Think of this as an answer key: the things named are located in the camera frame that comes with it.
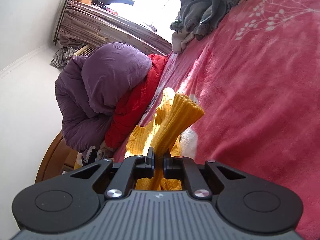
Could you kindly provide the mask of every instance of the red bedspread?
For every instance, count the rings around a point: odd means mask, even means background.
[[[205,115],[181,136],[183,155],[288,187],[303,201],[297,228],[320,237],[320,3],[249,0],[202,41],[171,55],[145,125],[172,87]],[[124,157],[124,146],[115,155]]]

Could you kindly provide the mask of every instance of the silver bolt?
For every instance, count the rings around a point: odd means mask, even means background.
[[[210,192],[206,189],[198,189],[195,191],[195,196],[197,197],[207,197],[210,195]]]
[[[116,188],[109,189],[107,191],[107,196],[111,198],[116,198],[116,197],[121,197],[122,196],[122,191]]]

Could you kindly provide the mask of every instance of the yellow sweater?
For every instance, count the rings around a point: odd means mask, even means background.
[[[203,110],[189,97],[175,94],[171,88],[164,89],[153,119],[145,127],[137,125],[126,145],[125,158],[147,155],[150,146],[155,152],[154,177],[139,179],[136,189],[181,190],[179,180],[163,178],[163,154],[169,149],[171,156],[181,155],[180,133],[203,115]]]

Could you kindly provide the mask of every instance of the red fabric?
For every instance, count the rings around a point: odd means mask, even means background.
[[[122,96],[116,105],[112,123],[104,139],[110,148],[118,148],[132,132],[156,92],[168,57],[156,54],[150,54],[149,57],[152,67],[148,75],[134,89]]]
[[[159,96],[171,87],[205,115],[187,129],[182,154],[218,161],[293,190],[302,199],[297,232],[320,237],[320,3],[248,0],[219,27],[171,55]],[[124,156],[122,147],[115,161]]]

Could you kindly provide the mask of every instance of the purple comforter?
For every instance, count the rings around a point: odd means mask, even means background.
[[[104,44],[89,56],[72,58],[55,82],[67,145],[80,153],[99,148],[117,102],[150,68],[148,56],[123,43]]]

